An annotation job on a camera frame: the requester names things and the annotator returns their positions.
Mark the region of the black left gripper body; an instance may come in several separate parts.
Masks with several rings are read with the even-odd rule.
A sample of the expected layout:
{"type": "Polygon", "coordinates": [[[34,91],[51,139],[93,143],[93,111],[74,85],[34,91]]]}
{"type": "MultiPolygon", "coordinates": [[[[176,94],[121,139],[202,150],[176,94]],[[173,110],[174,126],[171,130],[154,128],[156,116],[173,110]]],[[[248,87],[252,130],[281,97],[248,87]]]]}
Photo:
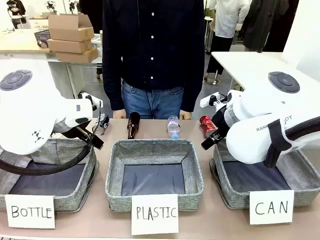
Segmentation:
{"type": "Polygon", "coordinates": [[[80,124],[76,127],[74,127],[74,131],[77,134],[77,137],[87,144],[91,144],[94,147],[97,147],[97,138],[96,136],[90,132],[89,130],[86,129],[86,125],[80,124]]]}

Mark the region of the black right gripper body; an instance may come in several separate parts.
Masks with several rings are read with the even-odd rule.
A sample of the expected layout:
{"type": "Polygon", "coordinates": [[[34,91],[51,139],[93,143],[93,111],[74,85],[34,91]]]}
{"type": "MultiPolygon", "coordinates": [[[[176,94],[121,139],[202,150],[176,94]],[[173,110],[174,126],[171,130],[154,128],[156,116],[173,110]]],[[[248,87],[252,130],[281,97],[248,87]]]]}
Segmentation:
{"type": "Polygon", "coordinates": [[[225,109],[219,109],[211,119],[213,124],[217,127],[217,132],[221,138],[225,138],[230,129],[225,121],[225,111],[225,109]]]}

